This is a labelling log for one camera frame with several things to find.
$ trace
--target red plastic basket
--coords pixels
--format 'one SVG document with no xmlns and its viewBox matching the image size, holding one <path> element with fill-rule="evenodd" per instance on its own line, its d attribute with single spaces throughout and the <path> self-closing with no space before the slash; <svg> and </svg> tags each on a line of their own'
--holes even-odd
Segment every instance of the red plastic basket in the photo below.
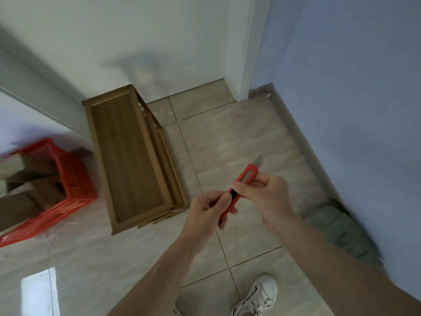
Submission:
<svg viewBox="0 0 421 316">
<path fill-rule="evenodd" d="M 82 161 L 56 146 L 51 138 L 44 138 L 13 154 L 18 152 L 54 160 L 59 169 L 66 199 L 1 236 L 0 247 L 29 239 L 96 200 L 95 189 Z"/>
</svg>

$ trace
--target forearm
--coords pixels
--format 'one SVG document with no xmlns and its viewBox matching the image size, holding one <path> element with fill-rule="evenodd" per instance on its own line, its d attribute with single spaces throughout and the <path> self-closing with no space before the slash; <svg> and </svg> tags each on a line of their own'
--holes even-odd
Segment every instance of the forearm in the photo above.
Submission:
<svg viewBox="0 0 421 316">
<path fill-rule="evenodd" d="M 196 242 L 178 238 L 108 315 L 169 315 L 196 254 Z"/>
<path fill-rule="evenodd" d="M 329 244 L 298 216 L 282 220 L 276 230 L 281 244 L 336 316 L 420 313 L 419 301 Z"/>
</svg>

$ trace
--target person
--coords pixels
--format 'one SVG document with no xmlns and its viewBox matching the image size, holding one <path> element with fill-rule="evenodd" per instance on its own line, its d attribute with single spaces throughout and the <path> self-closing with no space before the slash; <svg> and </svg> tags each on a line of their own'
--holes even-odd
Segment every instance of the person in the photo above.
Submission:
<svg viewBox="0 0 421 316">
<path fill-rule="evenodd" d="M 286 180 L 259 173 L 250 186 L 233 182 L 232 188 L 254 203 L 266 229 L 287 249 L 336 316 L 421 315 L 421 302 L 326 242 L 295 214 Z M 227 218 L 219 225 L 218 220 L 230 202 L 231 195 L 225 191 L 197 196 L 180 236 L 109 316 L 169 315 L 194 258 L 217 226 L 224 229 Z M 229 315 L 263 315 L 276 295 L 275 280 L 263 275 Z"/>
</svg>

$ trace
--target shoelace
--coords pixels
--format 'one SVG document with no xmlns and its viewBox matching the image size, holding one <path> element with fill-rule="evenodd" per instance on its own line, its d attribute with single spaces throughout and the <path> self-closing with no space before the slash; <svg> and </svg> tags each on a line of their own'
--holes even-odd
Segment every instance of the shoelace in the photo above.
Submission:
<svg viewBox="0 0 421 316">
<path fill-rule="evenodd" d="M 265 312 L 266 309 L 272 308 L 273 301 L 270 300 L 264 290 L 261 290 L 260 293 L 255 293 L 251 300 L 251 309 L 250 312 L 254 314 L 254 316 L 261 316 Z"/>
</svg>

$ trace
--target red box cutter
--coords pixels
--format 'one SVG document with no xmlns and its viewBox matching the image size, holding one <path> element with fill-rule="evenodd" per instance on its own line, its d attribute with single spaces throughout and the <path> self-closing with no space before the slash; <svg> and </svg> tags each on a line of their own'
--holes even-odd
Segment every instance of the red box cutter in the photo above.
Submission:
<svg viewBox="0 0 421 316">
<path fill-rule="evenodd" d="M 263 156 L 261 154 L 257 155 L 253 162 L 251 162 L 245 170 L 239 175 L 236 179 L 237 182 L 242 182 L 244 184 L 250 185 L 250 183 L 254 180 L 257 173 L 259 173 L 259 167 L 263 163 Z M 228 208 L 221 214 L 219 217 L 219 223 L 223 221 L 223 219 L 228 215 L 228 213 L 232 210 L 235 206 L 235 203 L 238 202 L 239 198 L 241 197 L 236 191 L 232 188 L 228 191 L 232 196 L 231 204 L 229 204 Z"/>
</svg>

